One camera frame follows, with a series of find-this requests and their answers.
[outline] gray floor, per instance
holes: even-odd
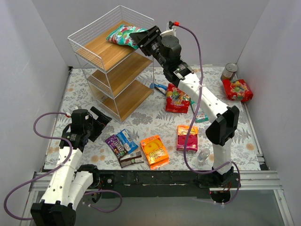
[[[111,209],[119,200],[103,199],[102,208]],[[125,198],[114,213],[100,213],[79,204],[76,226],[282,226],[273,191],[241,191],[225,206],[202,203],[187,197]]]

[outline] metal can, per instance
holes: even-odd
[[[224,80],[224,79],[231,80],[234,77],[237,70],[238,70],[238,67],[235,63],[226,64],[225,69],[222,72],[221,80]]]

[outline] floral tablecloth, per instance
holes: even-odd
[[[200,76],[199,68],[193,67]],[[225,98],[220,76],[223,67],[205,67],[204,68],[204,84],[223,102],[229,106],[234,104],[239,108],[240,115],[238,121],[238,129],[231,146],[231,157],[235,161],[240,170],[260,170],[260,166],[256,156],[255,145],[251,138],[251,129],[247,124],[246,114],[240,102],[232,102]],[[151,71],[145,70],[140,76],[150,77]],[[90,109],[92,106],[101,109],[97,102],[93,99],[88,83],[80,69],[73,69],[70,75],[69,84],[63,98],[61,112],[72,112],[76,106],[84,109]],[[161,67],[155,67],[155,79],[159,84],[167,85],[168,81],[163,75]],[[147,137],[159,134],[169,154],[170,163],[160,167],[159,170],[188,170],[184,163],[183,153],[176,150],[177,126],[180,124],[189,125],[192,119],[192,111],[189,108],[187,114],[170,113],[165,109],[166,98],[157,90],[154,92],[132,113],[132,115],[122,124],[116,120],[112,120],[103,130],[101,136],[93,143],[89,141],[86,145],[84,153],[78,163],[78,167],[82,164],[97,165],[100,170],[121,170],[119,162],[113,151],[104,142],[109,136],[127,129],[129,135],[139,145],[138,150],[141,151],[140,141]],[[71,120],[64,116],[59,116],[55,125],[54,136],[60,137],[63,128],[70,123]],[[206,138],[205,130],[210,122],[201,122],[195,124],[198,126],[198,152],[187,153],[190,166],[198,170],[210,170],[213,165],[214,155],[211,142]],[[44,169],[53,169],[55,167],[59,141],[52,140]],[[202,148],[209,148],[210,155],[205,163],[201,164],[197,161],[197,156]],[[124,167],[123,170],[150,170],[146,157],[143,154],[144,163],[134,164]]]

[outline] purple candy bag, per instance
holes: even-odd
[[[113,150],[118,160],[128,153],[128,151],[118,141],[116,135],[110,136],[108,139],[105,140],[105,142]]]

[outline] wooden shelf board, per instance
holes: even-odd
[[[116,30],[122,24],[132,25],[126,21],[121,21],[84,46],[84,48],[90,50],[91,52],[102,58],[104,68],[102,67],[102,65],[97,64],[97,66],[106,71],[110,70],[117,63],[119,63],[121,60],[135,51],[135,49],[130,46],[121,46],[115,43],[110,43],[106,39],[111,32]],[[100,62],[100,59],[96,60],[96,56],[93,56],[92,54],[89,54],[89,57],[87,58],[87,51],[82,48],[80,48],[77,53],[91,62]]]
[[[152,89],[138,81],[133,81],[121,95],[115,98],[121,121],[123,122],[152,93]],[[117,113],[114,100],[107,98],[103,104]]]
[[[113,68],[108,75],[108,79],[113,91],[113,96],[116,97],[125,87],[127,87],[148,65],[152,63],[148,58],[133,53],[118,66]],[[109,86],[105,74],[97,70],[91,76],[98,79],[105,85]],[[93,77],[89,76],[89,81],[94,81]],[[103,85],[99,82],[98,87],[101,88]]]

